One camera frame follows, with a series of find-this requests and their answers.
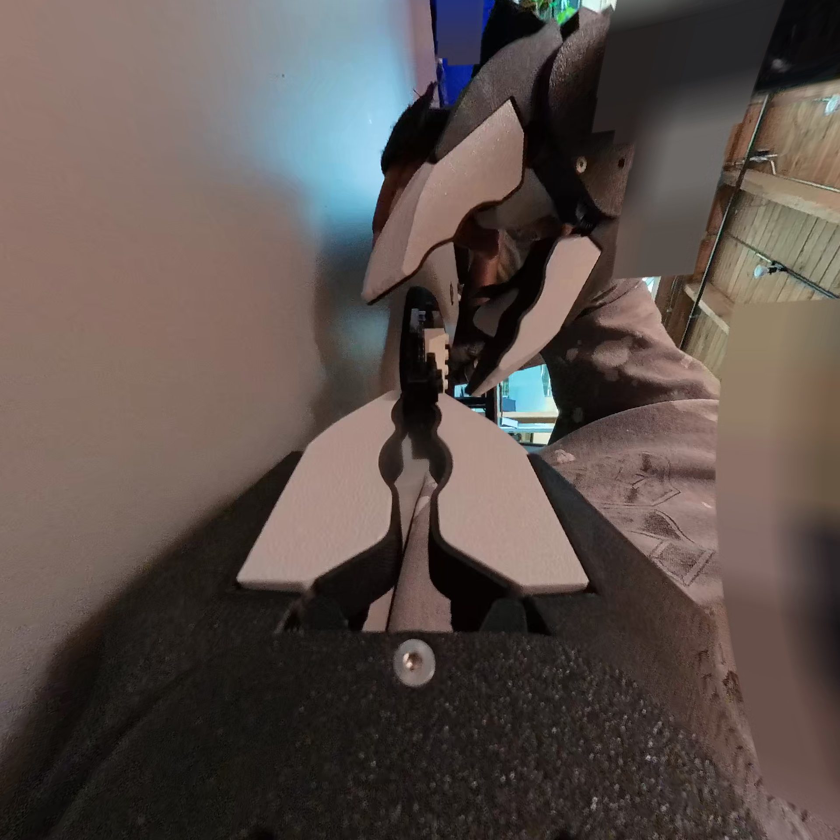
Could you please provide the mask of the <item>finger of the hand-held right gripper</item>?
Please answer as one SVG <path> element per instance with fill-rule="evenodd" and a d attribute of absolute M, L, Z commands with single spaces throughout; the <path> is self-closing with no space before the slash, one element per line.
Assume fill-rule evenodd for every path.
<path fill-rule="evenodd" d="M 585 236 L 533 248 L 497 299 L 476 312 L 480 331 L 496 329 L 487 336 L 469 379 L 469 394 L 487 393 L 542 351 L 560 330 L 601 254 Z"/>
<path fill-rule="evenodd" d="M 515 193 L 523 173 L 524 130 L 508 99 L 440 161 L 414 173 L 373 246 L 363 300 L 371 305 L 413 277 L 471 214 Z"/>

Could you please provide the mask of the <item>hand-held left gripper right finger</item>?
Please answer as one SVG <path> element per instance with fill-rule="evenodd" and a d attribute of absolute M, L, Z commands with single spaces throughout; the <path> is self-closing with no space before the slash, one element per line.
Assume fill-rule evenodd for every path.
<path fill-rule="evenodd" d="M 582 592 L 589 579 L 528 453 L 490 420 L 442 394 L 445 450 L 437 530 L 446 548 L 522 595 Z"/>

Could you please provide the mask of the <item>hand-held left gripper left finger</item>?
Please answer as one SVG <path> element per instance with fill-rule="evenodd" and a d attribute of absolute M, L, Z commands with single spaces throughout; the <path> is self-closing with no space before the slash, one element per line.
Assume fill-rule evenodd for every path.
<path fill-rule="evenodd" d="M 252 590 L 383 595 L 402 556 L 393 478 L 382 476 L 399 391 L 341 418 L 303 451 L 237 574 Z"/>

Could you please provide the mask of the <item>black lego chassis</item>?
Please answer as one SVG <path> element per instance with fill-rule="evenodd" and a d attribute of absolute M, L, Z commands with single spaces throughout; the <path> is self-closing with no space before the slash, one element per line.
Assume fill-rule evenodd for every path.
<path fill-rule="evenodd" d="M 433 355 L 424 357 L 424 329 L 445 328 L 433 293 L 410 287 L 402 314 L 398 374 L 400 396 L 396 423 L 407 437 L 414 459 L 432 459 L 438 398 L 448 389 L 448 377 L 437 368 Z"/>

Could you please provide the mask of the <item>person's right hand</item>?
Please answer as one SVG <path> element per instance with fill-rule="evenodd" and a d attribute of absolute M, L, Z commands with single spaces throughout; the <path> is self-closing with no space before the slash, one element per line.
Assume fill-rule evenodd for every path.
<path fill-rule="evenodd" d="M 437 83 L 432 81 L 401 114 L 381 155 L 384 181 L 377 198 L 372 243 L 380 237 L 388 217 L 419 167 L 434 151 L 448 112 L 436 108 Z M 473 216 L 466 218 L 455 235 L 455 246 L 466 252 L 466 267 L 458 270 L 461 290 L 467 299 L 485 303 L 490 287 L 498 283 L 499 233 L 480 226 Z"/>

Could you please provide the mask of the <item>person's grey sweatshirt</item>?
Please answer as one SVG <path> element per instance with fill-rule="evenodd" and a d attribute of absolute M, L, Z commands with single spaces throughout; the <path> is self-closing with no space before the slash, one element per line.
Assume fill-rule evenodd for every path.
<path fill-rule="evenodd" d="M 603 418 L 543 450 L 596 594 L 546 606 L 573 678 L 568 838 L 754 838 L 715 505 L 718 402 Z"/>

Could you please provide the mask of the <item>blue plastic bin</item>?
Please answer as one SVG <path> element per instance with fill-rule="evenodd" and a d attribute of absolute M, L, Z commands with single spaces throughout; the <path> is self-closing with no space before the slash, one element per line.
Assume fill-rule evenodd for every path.
<path fill-rule="evenodd" d="M 480 42 L 493 1 L 430 1 L 437 103 L 452 106 L 480 61 Z"/>

